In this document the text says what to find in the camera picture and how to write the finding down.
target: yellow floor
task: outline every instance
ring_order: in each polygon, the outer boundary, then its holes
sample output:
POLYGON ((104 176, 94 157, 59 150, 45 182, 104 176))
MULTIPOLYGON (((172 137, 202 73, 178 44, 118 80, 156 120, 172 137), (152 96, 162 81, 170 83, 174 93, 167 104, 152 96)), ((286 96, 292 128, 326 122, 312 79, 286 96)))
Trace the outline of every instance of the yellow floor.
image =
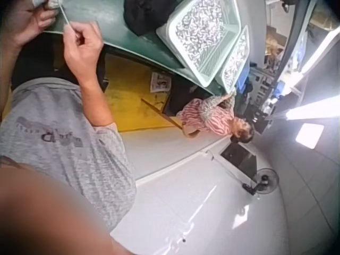
POLYGON ((167 93, 150 93, 152 70, 121 57, 106 56, 109 86, 105 96, 119 131, 132 131, 173 126, 141 101, 161 109, 167 93))

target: black bag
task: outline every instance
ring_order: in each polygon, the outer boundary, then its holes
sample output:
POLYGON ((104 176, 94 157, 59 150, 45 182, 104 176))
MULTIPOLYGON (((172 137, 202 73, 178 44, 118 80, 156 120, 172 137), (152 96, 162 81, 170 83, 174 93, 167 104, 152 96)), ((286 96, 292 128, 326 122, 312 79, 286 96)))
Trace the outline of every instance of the black bag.
POLYGON ((124 20, 137 36, 164 25, 175 10, 176 0, 125 0, 124 20))

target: workbench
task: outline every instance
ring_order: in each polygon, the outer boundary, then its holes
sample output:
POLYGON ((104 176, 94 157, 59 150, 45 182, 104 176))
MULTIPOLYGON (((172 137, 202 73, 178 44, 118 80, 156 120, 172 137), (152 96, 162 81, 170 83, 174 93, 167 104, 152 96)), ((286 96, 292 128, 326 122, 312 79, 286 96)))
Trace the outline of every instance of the workbench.
MULTIPOLYGON (((126 52, 139 62, 151 63, 196 83, 191 71, 184 68, 154 32, 138 37, 126 26, 123 19, 124 0, 64 0, 63 6, 70 21, 97 21, 105 44, 126 52)), ((62 33, 64 25, 65 20, 60 13, 47 32, 62 33)), ((225 93, 224 87, 215 80, 204 89, 213 95, 225 93)))

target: black fan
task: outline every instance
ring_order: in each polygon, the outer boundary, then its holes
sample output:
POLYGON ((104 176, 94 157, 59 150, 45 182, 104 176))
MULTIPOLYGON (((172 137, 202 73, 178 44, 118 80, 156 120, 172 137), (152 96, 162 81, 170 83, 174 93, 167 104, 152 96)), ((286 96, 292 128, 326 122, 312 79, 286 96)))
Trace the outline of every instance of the black fan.
POLYGON ((277 188, 279 177, 273 169, 262 168, 257 171, 253 181, 251 186, 243 183, 242 187, 251 195, 255 195, 256 192, 259 194, 269 194, 277 188))

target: white basket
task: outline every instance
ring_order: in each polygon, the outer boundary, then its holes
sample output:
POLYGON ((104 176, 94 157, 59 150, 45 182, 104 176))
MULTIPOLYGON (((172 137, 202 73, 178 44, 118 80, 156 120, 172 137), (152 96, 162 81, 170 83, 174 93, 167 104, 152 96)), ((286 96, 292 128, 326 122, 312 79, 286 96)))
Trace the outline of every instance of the white basket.
POLYGON ((170 15, 168 22, 156 32, 182 64, 191 70, 197 83, 207 87, 224 63, 241 32, 236 0, 184 0, 170 15), (206 7, 204 9, 198 7, 202 4, 209 4, 213 10, 218 11, 211 13, 206 7), (201 14, 200 23, 190 19, 188 24, 183 25, 183 21, 188 20, 189 13, 194 11, 196 14, 201 14), (208 17, 212 15, 215 15, 214 20, 208 20, 208 17), (185 32, 181 29, 183 26, 190 32, 195 29, 194 32, 197 34, 183 36, 185 32), (197 38, 201 41, 202 47, 195 45, 197 38), (187 49, 190 47, 199 52, 193 51, 195 54, 189 52, 187 49))
POLYGON ((246 25, 226 59, 225 64, 215 77, 216 81, 224 86, 227 93, 230 93, 233 90, 245 63, 247 62, 249 53, 249 32, 248 26, 246 25))

